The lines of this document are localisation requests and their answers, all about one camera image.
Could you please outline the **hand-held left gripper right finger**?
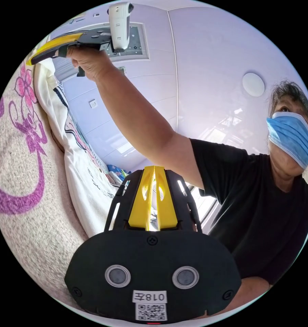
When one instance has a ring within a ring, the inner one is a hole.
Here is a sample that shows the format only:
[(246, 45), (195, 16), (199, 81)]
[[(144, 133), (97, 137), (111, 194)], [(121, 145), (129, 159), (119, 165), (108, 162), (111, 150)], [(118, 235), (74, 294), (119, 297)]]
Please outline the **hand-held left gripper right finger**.
[(158, 230), (174, 229), (177, 227), (178, 221), (166, 171), (161, 166), (155, 166), (155, 181)]

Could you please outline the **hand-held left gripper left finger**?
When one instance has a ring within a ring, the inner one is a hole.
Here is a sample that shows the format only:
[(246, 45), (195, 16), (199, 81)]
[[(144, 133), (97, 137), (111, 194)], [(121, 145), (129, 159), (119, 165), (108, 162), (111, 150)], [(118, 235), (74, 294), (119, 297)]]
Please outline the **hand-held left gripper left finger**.
[(133, 207), (129, 216), (131, 228), (150, 230), (154, 166), (147, 166), (142, 171)]

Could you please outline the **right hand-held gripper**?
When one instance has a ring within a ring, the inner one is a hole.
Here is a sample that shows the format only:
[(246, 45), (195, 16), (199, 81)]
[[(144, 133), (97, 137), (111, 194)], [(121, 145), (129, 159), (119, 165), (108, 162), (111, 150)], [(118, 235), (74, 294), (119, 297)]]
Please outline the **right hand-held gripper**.
[(65, 58), (69, 46), (99, 51), (113, 47), (110, 32), (101, 29), (72, 31), (46, 42), (26, 61), (26, 64), (35, 65), (46, 59)]

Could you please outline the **person's right hand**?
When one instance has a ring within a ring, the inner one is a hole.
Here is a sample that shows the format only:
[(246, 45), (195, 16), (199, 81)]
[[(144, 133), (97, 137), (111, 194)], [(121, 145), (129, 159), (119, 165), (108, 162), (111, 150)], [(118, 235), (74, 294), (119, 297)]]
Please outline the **person's right hand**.
[(98, 82), (115, 69), (107, 53), (103, 50), (69, 46), (66, 56), (71, 59), (75, 67), (82, 68), (85, 76), (94, 82)]

